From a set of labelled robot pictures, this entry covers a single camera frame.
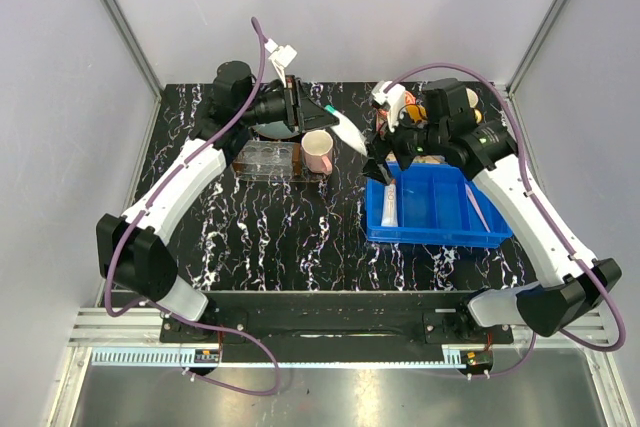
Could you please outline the pink ceramic mug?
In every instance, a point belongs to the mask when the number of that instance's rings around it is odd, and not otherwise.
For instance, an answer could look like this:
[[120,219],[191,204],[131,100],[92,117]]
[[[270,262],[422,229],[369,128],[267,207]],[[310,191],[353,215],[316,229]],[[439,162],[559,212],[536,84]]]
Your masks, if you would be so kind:
[[315,130],[306,133],[301,139],[301,150],[304,163],[312,172],[330,175],[333,171],[332,136],[325,130]]

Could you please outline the teal cap toothpaste tube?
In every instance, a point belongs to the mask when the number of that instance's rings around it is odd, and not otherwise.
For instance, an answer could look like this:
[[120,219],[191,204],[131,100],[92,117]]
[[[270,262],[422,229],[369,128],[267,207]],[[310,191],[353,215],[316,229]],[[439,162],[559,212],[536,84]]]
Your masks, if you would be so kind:
[[338,124],[330,127],[333,133],[352,150],[367,156],[366,139],[358,127],[331,105],[326,105],[324,109],[339,120]]

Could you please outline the orange cap toothpaste tube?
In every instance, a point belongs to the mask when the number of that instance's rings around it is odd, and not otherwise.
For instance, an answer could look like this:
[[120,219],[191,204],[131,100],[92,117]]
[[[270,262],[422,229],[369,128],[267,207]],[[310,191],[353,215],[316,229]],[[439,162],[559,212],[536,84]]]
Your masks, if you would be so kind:
[[395,181],[392,181],[384,188],[381,226],[398,226],[397,189]]

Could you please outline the clear acrylic tray wooden handles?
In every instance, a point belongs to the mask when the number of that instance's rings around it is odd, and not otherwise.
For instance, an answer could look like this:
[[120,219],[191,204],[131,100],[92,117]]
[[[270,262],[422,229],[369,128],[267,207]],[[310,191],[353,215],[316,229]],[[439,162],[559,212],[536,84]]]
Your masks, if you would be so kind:
[[315,183],[327,178],[308,169],[296,142],[249,140],[232,168],[246,181]]

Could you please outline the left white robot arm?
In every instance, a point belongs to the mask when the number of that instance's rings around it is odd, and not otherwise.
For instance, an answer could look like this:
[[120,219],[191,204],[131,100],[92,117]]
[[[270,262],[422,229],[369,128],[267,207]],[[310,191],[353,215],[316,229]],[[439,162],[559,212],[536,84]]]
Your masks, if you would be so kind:
[[213,337],[215,309],[204,293],[180,277],[168,243],[201,192],[234,162],[251,128],[269,122],[306,134],[336,126],[339,119],[333,109],[314,102],[295,76],[263,85],[248,64],[221,64],[171,166],[123,214],[99,220],[98,256],[107,289],[124,287],[182,317],[182,331],[195,342]]

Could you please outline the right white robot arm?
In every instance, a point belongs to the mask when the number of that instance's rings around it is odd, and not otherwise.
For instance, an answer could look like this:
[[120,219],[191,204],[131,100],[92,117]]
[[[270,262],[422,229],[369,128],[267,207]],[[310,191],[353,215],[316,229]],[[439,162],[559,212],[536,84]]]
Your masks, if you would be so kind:
[[550,204],[523,153],[499,120],[485,121],[466,86],[455,78],[428,83],[417,113],[405,88],[381,81],[371,94],[382,123],[367,141],[367,177],[391,182],[394,156],[408,169],[420,156],[439,156],[496,207],[524,248],[535,282],[474,294],[454,322],[456,334],[476,343],[499,324],[522,325],[550,337],[596,308],[622,276],[612,258],[599,259]]

